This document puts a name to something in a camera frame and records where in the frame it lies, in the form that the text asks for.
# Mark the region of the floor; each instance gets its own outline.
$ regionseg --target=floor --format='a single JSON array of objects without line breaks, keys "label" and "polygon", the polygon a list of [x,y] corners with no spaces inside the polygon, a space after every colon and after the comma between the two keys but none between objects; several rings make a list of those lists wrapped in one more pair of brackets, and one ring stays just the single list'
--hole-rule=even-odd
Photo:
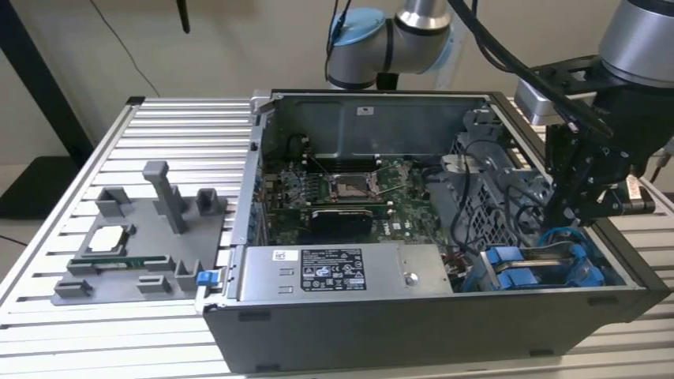
[{"label": "floor", "polygon": [[[15,179],[26,169],[27,164],[0,166],[0,195],[12,185]],[[0,219],[0,235],[30,243],[44,220],[3,220]],[[0,239],[0,280],[3,280],[14,262],[22,255],[23,246]]]}]

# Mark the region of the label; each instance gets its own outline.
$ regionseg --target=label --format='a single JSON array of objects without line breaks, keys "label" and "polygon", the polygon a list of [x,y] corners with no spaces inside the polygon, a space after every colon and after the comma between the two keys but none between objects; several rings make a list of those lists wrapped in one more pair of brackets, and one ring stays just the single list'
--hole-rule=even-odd
[{"label": "label", "polygon": [[303,250],[302,289],[305,291],[366,290],[366,267],[362,263],[362,250]]},{"label": "label", "polygon": [[373,116],[375,114],[375,107],[358,107],[357,115],[359,116]]},{"label": "label", "polygon": [[299,250],[274,250],[273,261],[297,261]]},{"label": "label", "polygon": [[641,200],[642,192],[640,190],[640,179],[637,179],[637,176],[634,175],[628,175],[626,182],[628,182],[628,192],[630,194],[630,200]]}]

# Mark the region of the green circuit board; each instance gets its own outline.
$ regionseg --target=green circuit board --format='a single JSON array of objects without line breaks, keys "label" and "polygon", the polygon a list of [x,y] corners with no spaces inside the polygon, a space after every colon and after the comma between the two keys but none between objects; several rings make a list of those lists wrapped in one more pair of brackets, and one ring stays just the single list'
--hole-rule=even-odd
[{"label": "green circuit board", "polygon": [[[347,195],[365,197],[339,197],[335,194],[334,178],[327,174],[309,174],[294,169],[293,175],[274,176],[279,190],[285,189],[290,194],[282,193],[279,196],[278,190],[271,188],[273,195],[267,201],[270,244],[302,244],[306,242],[303,235],[310,232],[313,211],[349,208],[365,209],[374,215],[370,233],[353,239],[350,243],[402,241],[406,244],[446,245],[448,238],[441,231],[437,213],[424,186],[422,170],[414,167],[413,162],[402,158],[383,159],[373,173],[346,174],[342,178],[357,178],[358,175],[366,177],[367,190],[362,189],[362,193],[353,190]],[[295,182],[303,185],[301,196],[293,187]]]}]

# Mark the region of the motherboard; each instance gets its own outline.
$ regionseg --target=motherboard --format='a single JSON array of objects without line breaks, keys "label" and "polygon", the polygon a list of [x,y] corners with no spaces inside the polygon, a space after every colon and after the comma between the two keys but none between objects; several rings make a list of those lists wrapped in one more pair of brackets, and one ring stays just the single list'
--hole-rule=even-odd
[{"label": "motherboard", "polygon": [[424,183],[428,169],[408,157],[285,163],[265,175],[269,244],[448,246]]}]

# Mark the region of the black stand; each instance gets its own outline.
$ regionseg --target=black stand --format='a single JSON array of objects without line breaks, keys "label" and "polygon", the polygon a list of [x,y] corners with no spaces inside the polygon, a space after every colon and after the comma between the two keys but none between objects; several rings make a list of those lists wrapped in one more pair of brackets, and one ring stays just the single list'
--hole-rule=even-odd
[{"label": "black stand", "polygon": [[87,162],[93,144],[10,0],[0,0],[0,47],[70,154],[36,158],[0,197],[0,218],[42,219]]}]

